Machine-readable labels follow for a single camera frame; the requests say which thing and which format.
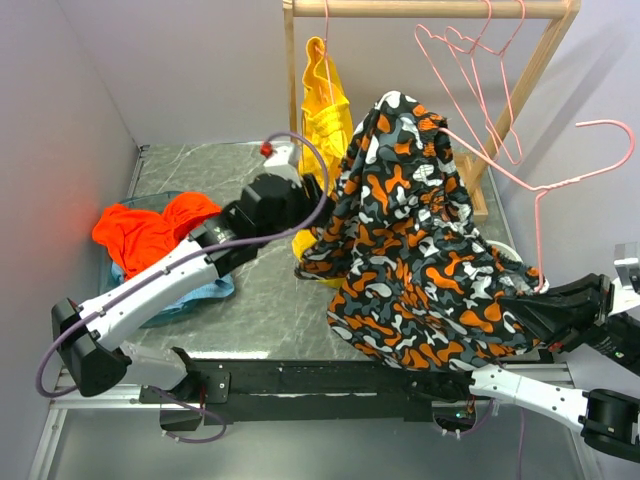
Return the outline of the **orange camouflage shorts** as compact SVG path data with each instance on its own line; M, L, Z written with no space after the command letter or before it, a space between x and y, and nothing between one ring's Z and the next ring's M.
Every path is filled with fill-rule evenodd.
M396 369L470 371L539 343L504 300L546 287L475 226L446 127L414 98L385 93L357 126L333 210L295 270L339 280L329 327Z

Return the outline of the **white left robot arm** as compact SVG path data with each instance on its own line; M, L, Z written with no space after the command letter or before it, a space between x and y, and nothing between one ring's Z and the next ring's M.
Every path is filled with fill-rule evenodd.
M58 302L51 311L54 351L76 390L94 397L130 382L165 390L179 402L199 395L203 380L184 349L137 347L129 337L168 305L255 259L270 242L320 225L330 203L311 174L297 180L261 174L141 274L82 304Z

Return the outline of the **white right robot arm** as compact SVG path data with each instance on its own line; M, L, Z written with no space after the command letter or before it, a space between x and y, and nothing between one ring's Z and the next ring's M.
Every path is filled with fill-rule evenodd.
M548 351L587 345L632 373L639 371L639 323L629 310L639 305L639 278L610 280L590 274L544 294L504 297L507 312L541 340ZM639 460L639 400L608 389L553 386L486 366L472 374L461 364L442 369L440 391L460 398L467 391L514 404L551 418L580 434L589 447L609 456Z

